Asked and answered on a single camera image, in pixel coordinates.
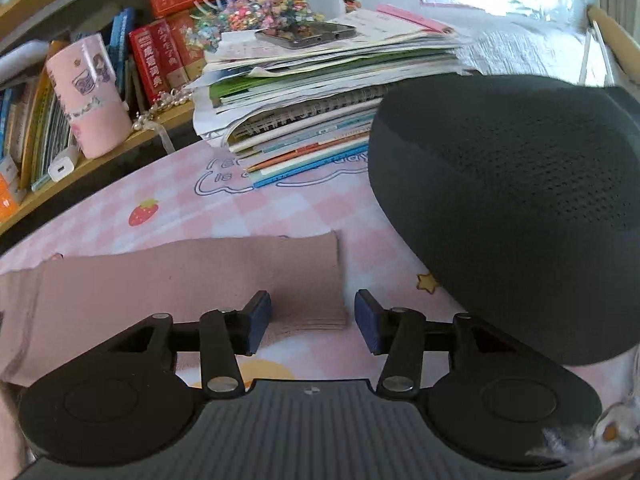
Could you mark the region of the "purple and mauve sweater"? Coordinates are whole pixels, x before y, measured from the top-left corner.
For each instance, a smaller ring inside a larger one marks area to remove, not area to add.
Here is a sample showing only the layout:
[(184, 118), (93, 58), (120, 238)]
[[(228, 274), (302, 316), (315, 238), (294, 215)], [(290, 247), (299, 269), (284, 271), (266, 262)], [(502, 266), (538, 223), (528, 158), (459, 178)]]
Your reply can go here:
[(194, 322), (269, 292), (265, 346), (347, 323), (338, 238), (180, 240), (120, 255), (63, 257), (1, 278), (1, 378), (28, 386), (155, 313)]

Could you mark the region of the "white USB charger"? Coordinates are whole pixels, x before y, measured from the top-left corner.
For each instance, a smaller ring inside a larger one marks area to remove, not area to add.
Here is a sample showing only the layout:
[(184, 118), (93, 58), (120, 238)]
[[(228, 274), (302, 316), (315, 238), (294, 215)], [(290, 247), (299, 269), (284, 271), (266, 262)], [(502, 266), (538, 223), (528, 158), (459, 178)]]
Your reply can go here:
[(80, 151), (74, 144), (57, 154), (50, 162), (48, 175), (53, 182), (60, 182), (68, 177), (78, 164)]

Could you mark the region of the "row of colourful books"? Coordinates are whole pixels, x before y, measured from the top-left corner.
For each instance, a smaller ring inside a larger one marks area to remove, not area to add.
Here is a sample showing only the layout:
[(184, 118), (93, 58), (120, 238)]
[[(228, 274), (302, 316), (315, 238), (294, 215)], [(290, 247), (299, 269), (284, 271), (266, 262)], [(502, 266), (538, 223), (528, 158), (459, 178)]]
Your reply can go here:
[[(135, 18), (136, 11), (126, 8), (117, 13), (112, 24), (107, 27), (111, 34), (110, 38), (105, 40), (100, 32), (96, 32), (104, 41), (116, 74), (116, 86), (127, 110), (125, 98), (126, 85), (129, 84), (127, 37), (128, 32), (132, 31)], [(1, 130), (6, 134), (6, 152), (17, 168), (21, 190), (35, 191), (43, 186), (43, 183), (51, 180), (48, 175), (50, 162), (70, 145), (76, 145), (80, 151), (52, 87), (46, 62), (69, 44), (92, 35), (80, 34), (74, 41), (49, 42), (49, 51), (39, 76), (24, 83), (22, 98), (19, 101), (6, 100), (2, 105)]]

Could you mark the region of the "lower orange white box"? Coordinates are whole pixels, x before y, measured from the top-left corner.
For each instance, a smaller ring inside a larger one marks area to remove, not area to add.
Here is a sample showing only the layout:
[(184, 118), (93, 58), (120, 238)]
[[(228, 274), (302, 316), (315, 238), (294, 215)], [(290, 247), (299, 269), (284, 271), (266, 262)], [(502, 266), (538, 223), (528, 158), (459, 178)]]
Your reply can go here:
[(24, 191), (20, 189), (20, 179), (14, 178), (11, 182), (6, 182), (1, 178), (0, 188), (0, 221), (8, 220), (12, 214), (18, 211), (18, 207), (23, 201)]

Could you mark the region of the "pink cylindrical cup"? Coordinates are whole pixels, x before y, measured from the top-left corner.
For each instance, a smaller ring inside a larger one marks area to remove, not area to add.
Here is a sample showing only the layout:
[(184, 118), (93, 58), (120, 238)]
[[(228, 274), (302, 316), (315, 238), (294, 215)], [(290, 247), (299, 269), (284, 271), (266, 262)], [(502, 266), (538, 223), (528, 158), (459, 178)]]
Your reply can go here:
[(100, 158), (128, 138), (132, 122), (101, 35), (69, 44), (47, 60), (46, 69), (85, 158)]

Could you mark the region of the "stack of books and notebooks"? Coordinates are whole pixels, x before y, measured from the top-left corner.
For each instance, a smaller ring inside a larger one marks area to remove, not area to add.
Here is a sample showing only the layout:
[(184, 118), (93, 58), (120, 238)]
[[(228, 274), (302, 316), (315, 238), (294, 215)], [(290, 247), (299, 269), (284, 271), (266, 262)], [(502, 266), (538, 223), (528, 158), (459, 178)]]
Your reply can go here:
[(256, 188), (364, 152), (376, 110), (402, 82), (468, 70), (466, 30), (390, 8), (303, 35), (226, 32), (191, 86), (195, 132)]

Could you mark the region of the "red dictionaries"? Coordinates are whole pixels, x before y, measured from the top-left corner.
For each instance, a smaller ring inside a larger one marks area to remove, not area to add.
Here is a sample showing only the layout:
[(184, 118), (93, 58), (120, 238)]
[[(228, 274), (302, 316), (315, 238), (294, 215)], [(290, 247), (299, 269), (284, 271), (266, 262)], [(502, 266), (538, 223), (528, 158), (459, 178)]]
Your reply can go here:
[(128, 32), (149, 103), (198, 79), (205, 66), (204, 50), (215, 37), (213, 21), (229, 3), (238, 1), (149, 0), (152, 21)]

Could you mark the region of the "pink cartoon table mat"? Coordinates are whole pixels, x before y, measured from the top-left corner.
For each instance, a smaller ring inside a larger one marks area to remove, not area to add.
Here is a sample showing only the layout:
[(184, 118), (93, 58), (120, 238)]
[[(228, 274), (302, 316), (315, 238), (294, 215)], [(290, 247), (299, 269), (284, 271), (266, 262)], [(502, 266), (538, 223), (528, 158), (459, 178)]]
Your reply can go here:
[(347, 323), (262, 342), (242, 359), (244, 379), (375, 379), (384, 361), (364, 343), (354, 298), (367, 289), (383, 307), (448, 322), (458, 304), (388, 223), (357, 155), (264, 188), (252, 188), (231, 155), (198, 142), (153, 162), (60, 214), (1, 259), (1, 277), (63, 257), (138, 252), (180, 240), (333, 232)]

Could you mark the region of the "colourful star flower bouquet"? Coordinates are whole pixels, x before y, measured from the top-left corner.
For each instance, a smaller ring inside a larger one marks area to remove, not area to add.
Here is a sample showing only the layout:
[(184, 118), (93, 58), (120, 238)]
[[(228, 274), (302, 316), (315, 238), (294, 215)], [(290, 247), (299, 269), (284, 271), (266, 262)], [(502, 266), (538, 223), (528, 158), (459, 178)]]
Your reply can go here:
[(285, 32), (324, 21), (308, 0), (196, 0), (189, 15), (186, 45), (208, 52), (217, 51), (224, 32)]

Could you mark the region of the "wooden white bookshelf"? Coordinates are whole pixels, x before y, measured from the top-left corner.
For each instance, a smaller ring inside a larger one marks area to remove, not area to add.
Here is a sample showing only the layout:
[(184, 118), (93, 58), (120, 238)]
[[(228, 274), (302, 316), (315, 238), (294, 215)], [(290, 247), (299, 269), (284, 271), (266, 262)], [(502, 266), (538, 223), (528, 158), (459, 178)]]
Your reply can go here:
[(12, 0), (1, 6), (1, 200), (10, 248), (122, 175), (139, 146), (174, 148), (205, 64), (195, 23), (220, 0)]

